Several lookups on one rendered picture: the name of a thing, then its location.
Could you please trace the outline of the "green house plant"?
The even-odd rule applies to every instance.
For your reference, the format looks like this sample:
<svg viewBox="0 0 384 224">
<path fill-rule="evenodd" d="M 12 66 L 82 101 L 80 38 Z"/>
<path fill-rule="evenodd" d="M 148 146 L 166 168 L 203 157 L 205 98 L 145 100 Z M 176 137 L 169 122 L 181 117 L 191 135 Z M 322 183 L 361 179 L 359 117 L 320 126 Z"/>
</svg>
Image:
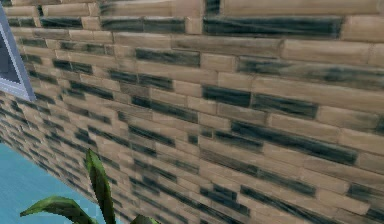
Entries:
<svg viewBox="0 0 384 224">
<path fill-rule="evenodd" d="M 99 156 L 91 149 L 86 152 L 85 165 L 105 224 L 117 224 L 105 169 Z M 41 212 L 63 216 L 70 220 L 72 224 L 99 224 L 96 219 L 91 218 L 73 199 L 62 196 L 50 196 L 41 199 L 20 212 L 19 216 L 24 217 Z M 130 224 L 161 223 L 151 217 L 139 214 Z"/>
</svg>

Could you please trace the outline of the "grey framed window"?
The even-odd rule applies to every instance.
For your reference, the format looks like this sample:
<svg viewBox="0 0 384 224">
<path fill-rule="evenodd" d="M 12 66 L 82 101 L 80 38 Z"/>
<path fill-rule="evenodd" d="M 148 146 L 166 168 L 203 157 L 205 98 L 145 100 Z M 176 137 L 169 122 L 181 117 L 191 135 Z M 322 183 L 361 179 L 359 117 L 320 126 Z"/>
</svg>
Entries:
<svg viewBox="0 0 384 224">
<path fill-rule="evenodd" d="M 0 3 L 0 90 L 29 102 L 36 100 L 28 72 Z"/>
</svg>

